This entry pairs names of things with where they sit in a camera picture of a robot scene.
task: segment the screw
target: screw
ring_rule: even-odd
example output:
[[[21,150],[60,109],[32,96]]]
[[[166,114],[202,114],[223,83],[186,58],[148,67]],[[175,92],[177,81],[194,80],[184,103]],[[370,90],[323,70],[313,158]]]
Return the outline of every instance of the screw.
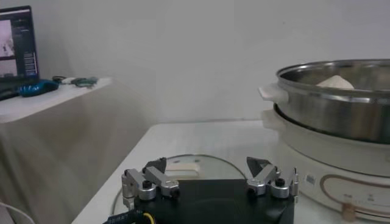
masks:
[[[284,179],[282,179],[282,178],[276,179],[276,180],[275,180],[275,185],[276,185],[277,187],[283,187],[283,186],[285,185]]]
[[[150,182],[149,180],[143,181],[142,182],[142,188],[144,188],[144,189],[152,188],[152,182]]]

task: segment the cable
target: cable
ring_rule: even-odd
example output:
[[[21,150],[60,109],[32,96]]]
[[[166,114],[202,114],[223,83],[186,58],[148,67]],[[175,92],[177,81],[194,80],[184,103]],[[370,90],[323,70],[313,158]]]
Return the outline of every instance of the cable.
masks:
[[[154,222],[154,218],[153,218],[153,216],[152,215],[150,215],[149,213],[144,213],[144,216],[146,216],[148,219],[149,219],[149,221],[151,221],[151,224],[155,224],[155,222]]]
[[[35,224],[34,220],[32,220],[31,217],[29,217],[29,215],[27,215],[26,213],[24,213],[23,211],[13,207],[13,206],[10,206],[10,205],[7,205],[7,204],[4,204],[3,202],[0,202],[0,206],[3,206],[3,207],[6,207],[6,208],[9,208],[11,210],[14,210],[15,212],[19,212],[20,214],[22,214],[23,216],[25,216],[32,224]]]

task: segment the white appliance base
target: white appliance base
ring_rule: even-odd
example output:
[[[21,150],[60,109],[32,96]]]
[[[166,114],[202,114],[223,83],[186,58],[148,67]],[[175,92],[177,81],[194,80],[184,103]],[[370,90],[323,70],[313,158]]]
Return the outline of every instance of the white appliance base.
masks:
[[[356,217],[390,223],[390,178],[319,163],[283,141],[276,153],[277,164],[297,167],[301,193],[337,211],[342,211],[343,205],[349,206]]]

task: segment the white pot handle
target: white pot handle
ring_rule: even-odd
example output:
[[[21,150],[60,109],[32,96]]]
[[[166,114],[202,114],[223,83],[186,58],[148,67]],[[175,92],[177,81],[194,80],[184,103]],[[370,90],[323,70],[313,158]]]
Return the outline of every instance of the white pot handle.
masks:
[[[277,117],[276,112],[273,109],[262,111],[261,120],[263,121],[264,128],[272,129],[280,133],[286,130],[285,123]]]
[[[271,83],[258,89],[261,97],[265,101],[272,101],[274,103],[288,103],[288,93],[278,86],[277,83]]]

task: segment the metal bracket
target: metal bracket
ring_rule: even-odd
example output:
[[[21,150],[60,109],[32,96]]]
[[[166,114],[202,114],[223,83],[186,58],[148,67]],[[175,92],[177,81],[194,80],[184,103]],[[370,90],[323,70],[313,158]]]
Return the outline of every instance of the metal bracket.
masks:
[[[145,178],[160,187],[163,196],[171,198],[178,198],[180,196],[179,182],[163,174],[156,167],[147,167],[145,170]]]
[[[156,197],[156,185],[142,176],[136,169],[126,170],[125,179],[122,178],[122,193],[125,196],[129,196],[128,189],[134,197],[139,197],[141,200],[153,200]]]
[[[268,164],[264,169],[254,178],[247,180],[249,190],[255,195],[263,195],[266,193],[268,182],[277,178],[279,175],[277,168]]]
[[[298,196],[298,173],[290,169],[282,172],[278,179],[271,183],[271,194],[276,198],[288,198],[289,195]]]

